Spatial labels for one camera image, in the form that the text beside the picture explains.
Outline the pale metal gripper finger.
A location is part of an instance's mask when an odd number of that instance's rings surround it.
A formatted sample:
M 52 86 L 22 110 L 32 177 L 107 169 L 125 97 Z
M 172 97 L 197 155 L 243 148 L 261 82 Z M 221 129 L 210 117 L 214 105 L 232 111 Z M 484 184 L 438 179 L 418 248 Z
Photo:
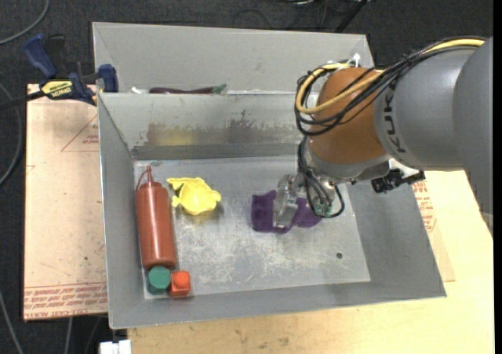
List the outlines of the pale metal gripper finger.
M 298 210 L 297 197 L 287 193 L 282 203 L 282 227 L 289 228 Z
M 278 188 L 275 196 L 275 223 L 282 223 L 282 203 L 287 193 L 290 193 L 292 177 L 288 174 L 284 175 L 278 182 Z

